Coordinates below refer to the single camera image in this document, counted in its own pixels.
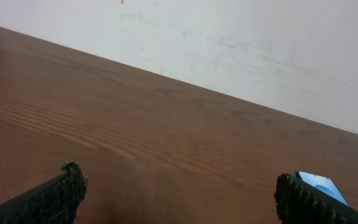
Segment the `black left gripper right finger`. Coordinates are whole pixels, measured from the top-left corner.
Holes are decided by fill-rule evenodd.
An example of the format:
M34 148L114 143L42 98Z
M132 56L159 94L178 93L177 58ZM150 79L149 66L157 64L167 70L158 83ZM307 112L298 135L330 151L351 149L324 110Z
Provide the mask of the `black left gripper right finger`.
M277 177L274 193L284 224L358 224L358 211L291 174Z

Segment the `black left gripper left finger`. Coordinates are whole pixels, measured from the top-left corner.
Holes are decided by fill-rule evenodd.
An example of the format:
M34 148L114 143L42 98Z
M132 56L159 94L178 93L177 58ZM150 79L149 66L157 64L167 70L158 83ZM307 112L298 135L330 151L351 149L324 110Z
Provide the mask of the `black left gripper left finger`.
M62 174L0 204L0 224L73 223L88 177L77 162L66 162L61 170Z

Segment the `blue screen smartphone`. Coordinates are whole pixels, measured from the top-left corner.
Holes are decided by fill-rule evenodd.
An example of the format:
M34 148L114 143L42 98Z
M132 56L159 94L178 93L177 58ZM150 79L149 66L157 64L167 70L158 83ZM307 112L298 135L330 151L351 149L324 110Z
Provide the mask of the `blue screen smartphone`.
M346 199L343 197L334 182L329 177L324 177L303 171L298 171L296 173L296 176L307 184L313 186L314 188L340 201L344 205L349 206Z

